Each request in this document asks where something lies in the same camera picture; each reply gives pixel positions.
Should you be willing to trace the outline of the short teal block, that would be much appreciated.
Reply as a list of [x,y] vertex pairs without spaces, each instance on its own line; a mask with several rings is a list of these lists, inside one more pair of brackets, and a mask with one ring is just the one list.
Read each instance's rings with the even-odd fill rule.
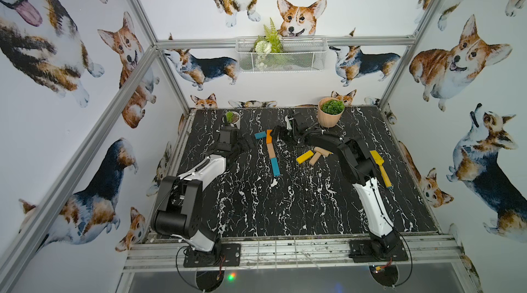
[[264,139],[267,137],[267,132],[266,131],[263,131],[263,132],[259,132],[259,133],[255,133],[255,139],[258,140],[258,139]]

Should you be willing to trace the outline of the orange block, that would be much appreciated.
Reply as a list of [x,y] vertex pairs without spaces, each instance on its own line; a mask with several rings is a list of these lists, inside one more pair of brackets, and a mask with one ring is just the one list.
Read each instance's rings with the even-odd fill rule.
[[267,130],[266,131],[266,143],[268,145],[272,145],[273,144],[273,137],[272,137],[272,130]]

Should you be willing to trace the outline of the yellow block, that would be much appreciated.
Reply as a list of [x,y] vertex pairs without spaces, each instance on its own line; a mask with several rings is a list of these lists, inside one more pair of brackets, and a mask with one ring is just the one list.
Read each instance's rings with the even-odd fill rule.
[[296,162],[298,164],[303,164],[306,161],[309,161],[313,156],[314,156],[314,153],[311,150],[308,150],[307,152],[305,152],[302,155],[298,156],[296,158]]

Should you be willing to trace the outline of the natural wood block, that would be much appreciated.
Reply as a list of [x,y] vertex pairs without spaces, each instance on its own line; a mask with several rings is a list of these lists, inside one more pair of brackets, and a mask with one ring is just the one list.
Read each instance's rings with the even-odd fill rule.
[[273,144],[272,143],[268,143],[268,144],[266,144],[266,146],[267,146],[269,158],[270,159],[274,159],[276,157],[276,154],[275,154],[275,151],[274,151]]
[[332,152],[329,152],[328,150],[325,150],[325,149],[320,148],[320,147],[315,147],[314,151],[315,151],[315,153],[319,153],[319,154],[321,154],[324,157],[328,157],[329,155],[332,154]]
[[314,156],[310,159],[309,164],[310,165],[315,165],[317,163],[317,161],[321,158],[321,156],[322,156],[321,153],[315,153]]

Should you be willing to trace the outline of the long teal block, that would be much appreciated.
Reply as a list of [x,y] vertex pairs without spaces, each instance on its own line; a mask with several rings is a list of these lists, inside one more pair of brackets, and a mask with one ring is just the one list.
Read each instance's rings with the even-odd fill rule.
[[276,158],[271,158],[270,161],[271,161],[271,166],[272,166],[272,170],[273,170],[273,176],[275,176],[275,177],[280,176],[281,172],[280,172],[280,169],[279,169],[279,164],[278,164],[277,159]]

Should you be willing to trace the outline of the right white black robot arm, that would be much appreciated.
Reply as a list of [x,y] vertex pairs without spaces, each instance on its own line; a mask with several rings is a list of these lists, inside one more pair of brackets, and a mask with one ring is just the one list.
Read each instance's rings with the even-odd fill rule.
[[386,259],[401,240],[381,200],[378,185],[384,179],[378,177],[380,172],[366,144],[362,139],[339,135],[316,124],[309,126],[300,119],[299,113],[289,113],[286,125],[274,127],[271,137],[292,145],[320,147],[337,156],[342,175],[357,191],[365,210],[372,254]]

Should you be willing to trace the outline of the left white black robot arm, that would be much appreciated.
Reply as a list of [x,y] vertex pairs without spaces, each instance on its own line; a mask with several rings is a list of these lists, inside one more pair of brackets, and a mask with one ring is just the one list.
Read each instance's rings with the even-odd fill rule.
[[162,180],[151,229],[159,235],[182,239],[196,252],[219,256],[220,238],[203,223],[203,193],[254,147],[250,134],[230,124],[221,127],[213,148],[199,164]]

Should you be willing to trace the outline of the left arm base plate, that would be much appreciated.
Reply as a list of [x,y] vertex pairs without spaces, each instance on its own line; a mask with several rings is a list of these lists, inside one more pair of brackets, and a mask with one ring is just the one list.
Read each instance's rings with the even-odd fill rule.
[[240,244],[219,243],[213,247],[211,252],[203,252],[188,247],[184,252],[183,266],[185,268],[219,267],[220,265],[236,267],[240,265],[241,247]]

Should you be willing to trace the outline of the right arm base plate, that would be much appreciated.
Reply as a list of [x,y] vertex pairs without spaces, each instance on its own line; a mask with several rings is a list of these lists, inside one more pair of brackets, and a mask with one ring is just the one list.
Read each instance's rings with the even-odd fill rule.
[[405,244],[402,240],[387,249],[380,242],[372,240],[350,240],[349,258],[355,263],[387,263],[388,261],[408,261]]

